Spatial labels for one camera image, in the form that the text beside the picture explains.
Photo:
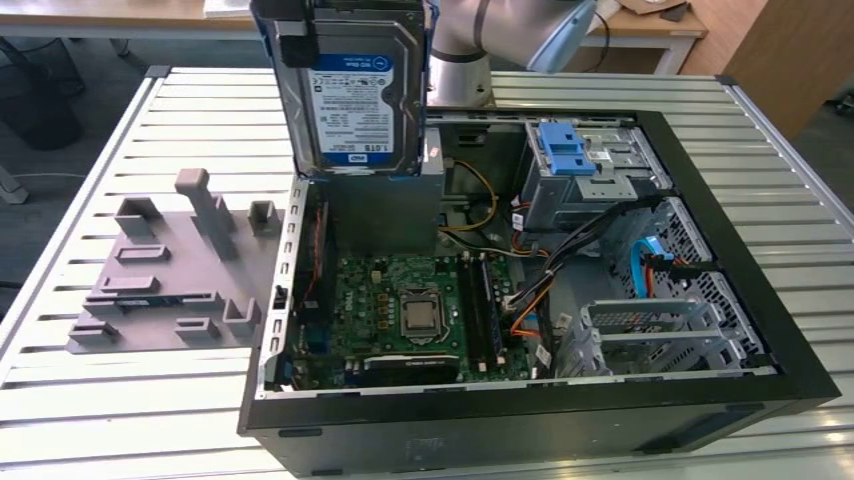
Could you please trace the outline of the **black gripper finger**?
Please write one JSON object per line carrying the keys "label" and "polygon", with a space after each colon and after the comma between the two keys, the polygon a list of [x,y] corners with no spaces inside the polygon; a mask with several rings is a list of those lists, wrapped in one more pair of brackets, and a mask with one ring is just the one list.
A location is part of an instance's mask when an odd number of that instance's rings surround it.
{"label": "black gripper finger", "polygon": [[252,0],[252,18],[271,59],[287,67],[315,64],[315,28],[311,1]]}

